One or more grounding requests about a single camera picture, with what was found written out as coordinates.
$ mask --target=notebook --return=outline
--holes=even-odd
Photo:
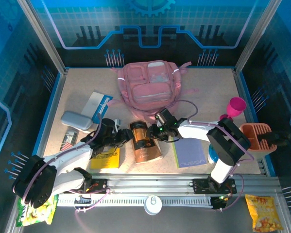
[[[173,143],[174,155],[178,168],[206,164],[201,140],[184,138]]]

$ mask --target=yellow snack bag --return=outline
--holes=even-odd
[[[274,198],[246,195],[246,201],[253,221],[253,232],[283,230]]]

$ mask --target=snack bag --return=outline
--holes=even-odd
[[[246,201],[253,220],[253,232],[283,230],[275,207],[274,198],[246,195]]]
[[[18,200],[17,227],[24,227],[45,221],[48,225],[52,223],[53,215],[57,207],[58,195],[51,196],[42,206],[34,209],[29,205],[21,204]]]

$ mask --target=pink cup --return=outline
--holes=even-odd
[[[239,116],[247,107],[246,101],[240,97],[233,97],[229,101],[226,112],[229,117],[237,117]]]

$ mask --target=tabletop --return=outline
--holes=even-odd
[[[195,94],[181,96],[180,99],[194,102],[199,112],[192,120],[217,121],[220,115],[226,113],[226,106],[232,97],[238,96],[232,69],[228,68],[190,68],[188,73],[182,77],[182,89],[197,88]],[[46,144],[44,156],[56,154],[68,127],[60,121],[65,111],[81,113],[92,92],[113,96],[120,99],[117,86],[117,75],[109,68],[70,68],[61,93],[57,111],[52,123],[50,135]],[[178,110],[174,113],[177,119],[188,117],[195,112],[189,103],[180,103]],[[130,113],[124,104],[118,104],[108,108],[106,118],[121,120],[121,128],[128,128],[130,122],[137,119]],[[237,126],[245,123],[244,114],[234,119]],[[86,134],[80,132],[78,141]],[[163,159],[136,164],[132,143],[126,143],[120,149],[120,167],[90,170],[99,173],[196,173],[207,174],[212,171],[215,164],[205,164],[178,168],[172,143],[159,142]],[[202,141],[205,157],[208,154],[209,142]],[[242,174],[260,174],[256,161],[241,164],[235,171]]]

